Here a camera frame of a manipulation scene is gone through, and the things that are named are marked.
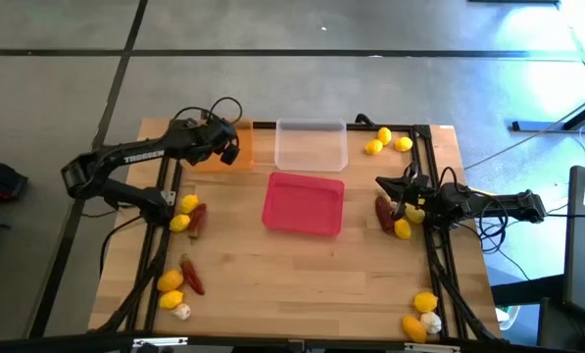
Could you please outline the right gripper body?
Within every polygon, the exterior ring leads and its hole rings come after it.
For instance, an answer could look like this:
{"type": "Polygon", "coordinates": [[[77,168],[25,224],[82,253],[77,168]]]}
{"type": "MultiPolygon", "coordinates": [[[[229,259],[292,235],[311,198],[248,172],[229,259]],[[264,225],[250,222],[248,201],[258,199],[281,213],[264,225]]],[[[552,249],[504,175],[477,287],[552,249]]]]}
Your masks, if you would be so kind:
{"type": "Polygon", "coordinates": [[[430,187],[427,182],[428,176],[409,176],[411,184],[404,190],[404,196],[410,198],[409,204],[422,209],[425,212],[425,219],[436,213],[438,190],[430,187]]]}

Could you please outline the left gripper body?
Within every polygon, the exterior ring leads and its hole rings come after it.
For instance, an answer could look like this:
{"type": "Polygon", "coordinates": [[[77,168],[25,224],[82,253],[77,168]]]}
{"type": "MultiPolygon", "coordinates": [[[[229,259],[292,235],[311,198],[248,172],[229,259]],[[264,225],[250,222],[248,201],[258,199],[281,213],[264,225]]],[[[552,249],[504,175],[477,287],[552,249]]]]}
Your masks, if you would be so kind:
{"type": "Polygon", "coordinates": [[[220,122],[194,126],[187,121],[171,124],[176,142],[176,158],[196,165],[223,151],[223,125],[220,122]]]}

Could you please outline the red chili pepper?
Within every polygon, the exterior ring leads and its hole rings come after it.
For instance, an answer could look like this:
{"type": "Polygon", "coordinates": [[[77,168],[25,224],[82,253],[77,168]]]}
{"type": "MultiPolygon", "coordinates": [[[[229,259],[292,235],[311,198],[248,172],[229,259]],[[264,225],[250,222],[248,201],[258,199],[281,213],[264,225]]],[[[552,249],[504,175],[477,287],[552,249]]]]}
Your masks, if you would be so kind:
{"type": "Polygon", "coordinates": [[[382,230],[386,233],[394,231],[394,220],[392,218],[392,206],[383,196],[377,196],[374,201],[375,215],[378,218],[382,230]]]}
{"type": "Polygon", "coordinates": [[[181,255],[179,266],[181,268],[184,281],[195,293],[203,296],[205,294],[204,286],[196,273],[196,269],[193,263],[186,254],[181,255]]]}
{"type": "Polygon", "coordinates": [[[187,228],[187,235],[190,240],[196,240],[204,231],[205,223],[207,221],[207,205],[198,205],[191,213],[191,221],[187,228]]]}

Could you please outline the pink translucent plastic bin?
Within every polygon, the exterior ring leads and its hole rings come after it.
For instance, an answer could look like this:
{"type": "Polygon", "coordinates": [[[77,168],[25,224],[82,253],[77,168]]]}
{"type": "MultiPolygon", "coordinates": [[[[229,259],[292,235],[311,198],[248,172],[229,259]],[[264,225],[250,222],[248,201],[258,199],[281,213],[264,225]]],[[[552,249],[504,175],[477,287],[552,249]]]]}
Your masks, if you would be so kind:
{"type": "Polygon", "coordinates": [[[262,222],[270,229],[336,237],[342,229],[344,191],[338,179],[274,172],[262,222]]]}

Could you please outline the clear plastic bin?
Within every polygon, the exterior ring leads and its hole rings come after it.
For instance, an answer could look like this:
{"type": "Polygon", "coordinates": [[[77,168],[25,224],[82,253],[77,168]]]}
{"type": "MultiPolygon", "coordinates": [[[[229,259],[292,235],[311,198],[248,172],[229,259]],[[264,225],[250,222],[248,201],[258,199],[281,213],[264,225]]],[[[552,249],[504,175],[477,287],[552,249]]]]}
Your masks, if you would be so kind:
{"type": "Polygon", "coordinates": [[[346,123],[319,119],[277,120],[274,162],[283,171],[342,171],[348,165],[346,123]]]}

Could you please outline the black desk leg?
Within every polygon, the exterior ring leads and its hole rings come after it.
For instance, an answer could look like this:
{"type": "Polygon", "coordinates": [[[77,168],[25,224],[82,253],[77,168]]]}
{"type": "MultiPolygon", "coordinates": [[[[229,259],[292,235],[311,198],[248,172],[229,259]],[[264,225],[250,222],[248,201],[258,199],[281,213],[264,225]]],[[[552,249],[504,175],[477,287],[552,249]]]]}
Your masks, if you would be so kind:
{"type": "Polygon", "coordinates": [[[585,127],[585,103],[572,110],[555,122],[514,121],[510,123],[512,132],[551,132],[572,133],[585,127]]]}

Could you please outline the white and green cup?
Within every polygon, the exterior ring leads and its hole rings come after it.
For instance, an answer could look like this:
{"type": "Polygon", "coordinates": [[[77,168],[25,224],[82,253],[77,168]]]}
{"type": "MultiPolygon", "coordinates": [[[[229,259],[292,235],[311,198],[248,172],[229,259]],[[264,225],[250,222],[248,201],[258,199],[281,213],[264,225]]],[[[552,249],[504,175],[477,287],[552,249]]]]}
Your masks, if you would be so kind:
{"type": "Polygon", "coordinates": [[[495,313],[501,331],[508,330],[515,322],[520,311],[519,305],[513,306],[497,306],[495,313]]]}

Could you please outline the black stand crossbar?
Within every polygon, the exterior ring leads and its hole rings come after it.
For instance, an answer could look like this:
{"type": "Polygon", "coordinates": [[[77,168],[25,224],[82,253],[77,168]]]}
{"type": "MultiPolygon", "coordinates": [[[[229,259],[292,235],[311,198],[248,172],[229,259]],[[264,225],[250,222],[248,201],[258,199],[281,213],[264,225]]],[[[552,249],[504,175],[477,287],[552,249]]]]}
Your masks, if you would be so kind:
{"type": "MultiPolygon", "coordinates": [[[[148,331],[124,332],[87,332],[82,334],[44,336],[0,340],[0,353],[108,353],[114,351],[136,353],[167,353],[181,347],[220,346],[235,349],[242,348],[248,352],[258,348],[276,353],[309,353],[312,350],[347,350],[347,351],[405,351],[408,341],[382,340],[329,340],[329,339],[292,339],[292,338],[246,338],[214,337],[202,335],[154,335],[148,331]],[[187,345],[166,348],[134,349],[135,338],[147,337],[183,337],[189,339],[187,345]]],[[[462,353],[585,353],[585,343],[578,349],[548,348],[543,346],[525,346],[496,340],[467,340],[446,338],[427,344],[459,346],[462,353]]]]}

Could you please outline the black aluminium frame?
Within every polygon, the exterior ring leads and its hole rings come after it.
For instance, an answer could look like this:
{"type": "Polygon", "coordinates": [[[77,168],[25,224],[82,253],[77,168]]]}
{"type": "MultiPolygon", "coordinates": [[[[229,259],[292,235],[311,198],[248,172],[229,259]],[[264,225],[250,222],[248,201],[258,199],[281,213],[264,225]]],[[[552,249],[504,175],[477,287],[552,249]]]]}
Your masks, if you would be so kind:
{"type": "MultiPolygon", "coordinates": [[[[402,318],[415,315],[414,296],[432,288],[422,229],[414,227],[409,240],[381,232],[374,215],[374,179],[400,176],[412,152],[390,146],[377,156],[365,155],[363,146],[375,133],[350,131],[348,166],[341,173],[300,173],[343,180],[340,234],[281,233],[262,223],[268,177],[277,170],[275,124],[257,126],[252,170],[190,174],[185,165],[177,198],[195,191],[207,204],[209,217],[203,237],[193,244],[184,234],[170,235],[166,267],[177,268],[187,253],[206,295],[182,286],[193,311],[187,321],[160,310],[154,299],[152,332],[188,336],[190,343],[194,337],[212,337],[219,345],[222,337],[303,341],[308,347],[313,340],[323,345],[408,340],[402,318]]],[[[132,289],[145,229],[138,221],[113,236],[89,328],[107,322],[132,289]]],[[[464,300],[500,336],[478,239],[463,227],[450,237],[464,300]]]]}

